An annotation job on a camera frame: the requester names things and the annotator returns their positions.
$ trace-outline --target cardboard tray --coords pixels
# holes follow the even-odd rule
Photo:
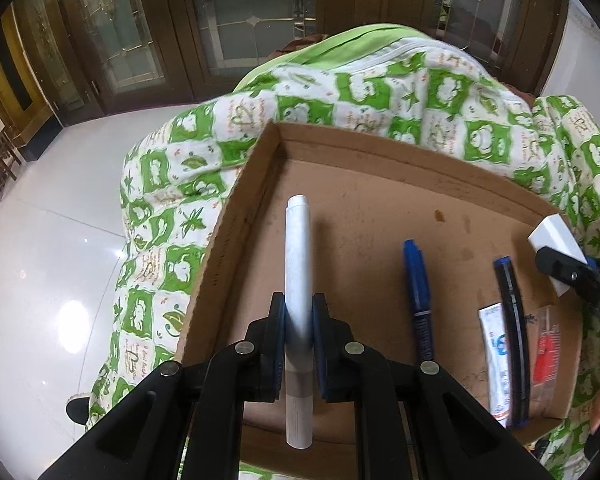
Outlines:
[[[547,202],[516,184],[448,156],[390,139],[307,124],[271,123],[256,143],[216,225],[192,291],[176,358],[209,359],[244,338],[284,290],[285,207],[307,196],[312,212],[314,291],[332,317],[385,357],[414,363],[402,242],[414,238],[427,265],[436,360],[488,407],[478,310],[500,301],[493,261],[511,256],[525,314],[556,305],[560,362],[555,396],[515,435],[526,444],[560,423],[575,386],[582,319],[577,298],[556,298],[526,240]],[[527,325],[536,358],[534,318]],[[247,403],[241,460],[303,478],[355,478],[352,403],[314,393],[314,443],[285,443],[284,395]]]

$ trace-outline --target metal screw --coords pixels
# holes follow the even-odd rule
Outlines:
[[[240,341],[235,344],[235,351],[240,355],[247,355],[253,352],[255,346],[251,341]]]
[[[347,354],[360,355],[365,351],[365,346],[357,341],[351,341],[344,345],[344,350]]]
[[[423,361],[420,363],[420,370],[424,374],[435,375],[440,371],[440,367],[435,361]]]
[[[180,365],[176,361],[166,361],[160,365],[160,375],[164,377],[171,377],[180,370]]]

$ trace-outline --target white marker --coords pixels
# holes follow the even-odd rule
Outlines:
[[[286,443],[296,449],[311,446],[314,437],[312,295],[309,205],[296,195],[286,205],[285,232]]]

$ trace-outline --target blue pen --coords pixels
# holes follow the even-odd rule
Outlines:
[[[431,329],[430,292],[427,271],[424,267],[422,252],[413,240],[405,241],[402,246],[404,268],[407,277],[407,291],[413,314],[413,333],[416,338],[418,362],[432,360],[433,332]]]

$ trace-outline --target patterned fabric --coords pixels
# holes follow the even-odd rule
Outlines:
[[[406,27],[386,27],[366,27],[348,43],[335,36],[309,47],[301,51],[304,64],[300,57],[278,58],[232,94],[167,122],[126,156],[120,187],[126,262],[89,427],[173,357],[218,215],[268,121],[390,137],[510,178],[558,206],[586,253],[600,256],[600,129],[587,110],[566,96],[539,98],[530,110],[462,51]],[[397,30],[403,37],[396,39]],[[373,47],[365,50],[367,44]],[[312,52],[328,53],[334,66],[325,69],[327,59]],[[587,413],[600,384],[600,322],[586,316],[583,337],[573,410],[544,457],[561,479],[576,478],[586,466]],[[248,466],[243,472],[256,473]]]

